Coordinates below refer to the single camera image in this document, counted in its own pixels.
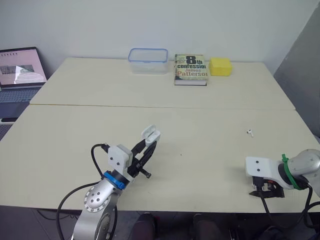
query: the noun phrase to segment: gray floor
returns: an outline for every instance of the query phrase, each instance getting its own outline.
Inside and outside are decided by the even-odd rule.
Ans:
[[[47,218],[55,218],[55,213],[42,210]],[[118,222],[114,240],[130,239],[131,229],[143,212],[118,211]],[[190,240],[192,239],[192,212],[152,212],[158,223],[157,240]],[[235,214],[205,213],[219,226],[224,236],[228,236],[228,227],[238,225],[245,230],[247,236],[252,236],[262,227],[268,225],[266,216],[257,215],[250,219],[236,220]],[[278,219],[287,224],[296,216],[279,216]],[[0,206],[0,239],[4,240],[59,240],[54,220],[44,219],[36,209],[24,207]],[[70,215],[62,219],[61,227],[66,240],[71,239],[77,219]],[[315,231],[306,228],[302,223],[295,229],[286,231],[291,240],[308,240]]]

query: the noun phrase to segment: laptop screen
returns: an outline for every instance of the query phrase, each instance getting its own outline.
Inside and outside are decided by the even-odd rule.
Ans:
[[[41,86],[47,81],[35,47],[0,50],[0,87]]]

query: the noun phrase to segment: white table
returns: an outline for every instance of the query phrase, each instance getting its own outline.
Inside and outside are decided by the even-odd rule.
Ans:
[[[295,109],[263,63],[233,62],[207,86],[175,86],[164,75],[133,74],[128,60],[67,58],[30,102],[157,108]]]
[[[119,210],[263,213],[261,200],[248,194],[245,158],[319,149],[294,110],[30,105],[0,142],[0,205],[57,208],[69,191],[100,179],[94,144],[131,148],[149,124],[162,133],[145,165],[152,177],[140,174]],[[96,158],[110,169],[102,150]],[[266,201],[271,212],[300,212],[307,191],[285,190],[285,198]],[[81,209],[83,197],[74,194],[64,207]],[[314,194],[311,202],[318,200]]]

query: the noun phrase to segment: plastic container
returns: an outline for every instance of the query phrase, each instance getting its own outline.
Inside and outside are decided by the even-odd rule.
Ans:
[[[132,48],[128,61],[134,74],[168,72],[168,50],[164,48]]]

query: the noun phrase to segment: person's foot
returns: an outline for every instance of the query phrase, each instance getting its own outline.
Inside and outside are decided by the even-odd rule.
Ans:
[[[266,230],[263,231],[263,233],[256,238],[256,240],[289,240],[286,238],[286,236],[283,234],[283,232],[275,227],[275,226],[270,226]]]
[[[154,240],[156,222],[151,213],[141,214],[132,228],[132,240]]]
[[[209,217],[196,214],[193,217],[196,240],[222,240],[222,234],[213,220]]]

